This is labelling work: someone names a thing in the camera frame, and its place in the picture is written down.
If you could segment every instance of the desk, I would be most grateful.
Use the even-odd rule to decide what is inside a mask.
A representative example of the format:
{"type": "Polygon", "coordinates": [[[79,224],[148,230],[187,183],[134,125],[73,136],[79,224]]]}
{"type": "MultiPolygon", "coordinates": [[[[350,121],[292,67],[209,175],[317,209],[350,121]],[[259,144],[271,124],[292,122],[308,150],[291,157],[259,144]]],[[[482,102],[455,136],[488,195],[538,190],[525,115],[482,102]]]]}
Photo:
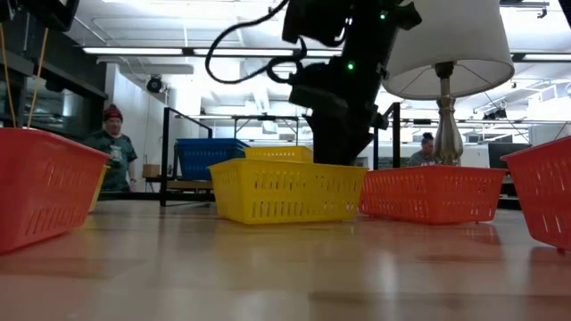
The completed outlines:
{"type": "Polygon", "coordinates": [[[242,226],[199,205],[100,202],[0,257],[2,320],[569,320],[571,255],[489,224],[242,226]]]}

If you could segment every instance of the plastic basket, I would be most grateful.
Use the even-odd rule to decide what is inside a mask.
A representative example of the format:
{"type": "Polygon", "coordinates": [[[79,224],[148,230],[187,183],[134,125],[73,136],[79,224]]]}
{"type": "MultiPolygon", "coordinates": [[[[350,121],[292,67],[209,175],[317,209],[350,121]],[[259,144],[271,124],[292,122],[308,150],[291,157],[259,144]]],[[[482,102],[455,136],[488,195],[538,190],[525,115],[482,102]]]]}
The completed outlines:
{"type": "Polygon", "coordinates": [[[245,224],[354,218],[367,169],[230,160],[210,167],[218,213],[245,224]]]}
{"type": "Polygon", "coordinates": [[[99,193],[101,192],[101,187],[103,186],[103,181],[105,180],[105,174],[107,174],[107,169],[109,166],[103,166],[101,170],[101,176],[99,177],[99,182],[97,183],[97,189],[95,190],[95,194],[93,195],[93,200],[91,201],[91,207],[89,207],[89,213],[95,210],[95,206],[97,206],[97,200],[99,200],[99,193]]]}
{"type": "Polygon", "coordinates": [[[0,129],[0,253],[83,225],[109,155],[37,130],[0,129]]]}
{"type": "Polygon", "coordinates": [[[224,139],[178,139],[177,154],[185,180],[211,180],[210,165],[245,157],[242,141],[224,139]]]}
{"type": "Polygon", "coordinates": [[[502,157],[529,234],[571,251],[571,136],[502,157]]]}
{"type": "Polygon", "coordinates": [[[313,151],[305,146],[246,148],[246,158],[268,161],[313,162],[313,151]]]}
{"type": "Polygon", "coordinates": [[[453,166],[371,171],[360,211],[435,225],[491,221],[505,174],[504,169],[453,166]]]}

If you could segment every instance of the man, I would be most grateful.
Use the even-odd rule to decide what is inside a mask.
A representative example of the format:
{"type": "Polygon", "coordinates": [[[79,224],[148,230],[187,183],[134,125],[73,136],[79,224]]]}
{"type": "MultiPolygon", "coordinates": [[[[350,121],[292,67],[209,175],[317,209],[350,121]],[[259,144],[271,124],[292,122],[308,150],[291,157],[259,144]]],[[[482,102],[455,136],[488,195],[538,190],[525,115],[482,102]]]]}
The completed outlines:
{"type": "Polygon", "coordinates": [[[111,155],[107,163],[110,168],[105,174],[101,189],[105,192],[135,192],[137,154],[131,139],[121,133],[123,115],[115,104],[103,111],[103,121],[104,129],[89,136],[85,142],[85,145],[111,155]]]}
{"type": "Polygon", "coordinates": [[[410,167],[430,166],[436,164],[436,158],[432,154],[434,149],[434,137],[430,133],[424,133],[422,136],[422,149],[410,156],[410,167]]]}

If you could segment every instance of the blue basket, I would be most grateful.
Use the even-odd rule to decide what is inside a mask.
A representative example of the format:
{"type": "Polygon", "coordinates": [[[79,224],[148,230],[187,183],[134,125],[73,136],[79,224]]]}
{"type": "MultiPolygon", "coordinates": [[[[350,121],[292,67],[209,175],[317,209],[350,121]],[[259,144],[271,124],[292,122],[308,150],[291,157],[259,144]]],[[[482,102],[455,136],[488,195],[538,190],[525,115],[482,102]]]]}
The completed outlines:
{"type": "Polygon", "coordinates": [[[209,166],[245,157],[246,147],[249,146],[234,138],[178,139],[182,177],[185,180],[211,180],[209,166]]]}

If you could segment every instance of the green shirt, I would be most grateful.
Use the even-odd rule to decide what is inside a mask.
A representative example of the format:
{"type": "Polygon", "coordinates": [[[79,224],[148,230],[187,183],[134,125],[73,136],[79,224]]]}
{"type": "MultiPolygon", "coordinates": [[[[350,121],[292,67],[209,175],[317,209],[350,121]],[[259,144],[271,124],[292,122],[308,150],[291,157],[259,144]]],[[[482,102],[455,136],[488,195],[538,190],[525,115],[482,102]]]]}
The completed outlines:
{"type": "Polygon", "coordinates": [[[137,159],[137,153],[133,148],[131,139],[125,135],[115,138],[107,134],[106,131],[100,130],[90,135],[86,139],[85,145],[111,155],[107,162],[107,166],[110,168],[105,174],[102,191],[128,192],[128,165],[137,159]]]}
{"type": "Polygon", "coordinates": [[[436,165],[437,163],[438,161],[434,156],[429,155],[425,157],[421,151],[413,153],[409,158],[409,167],[431,166],[436,165]]]}

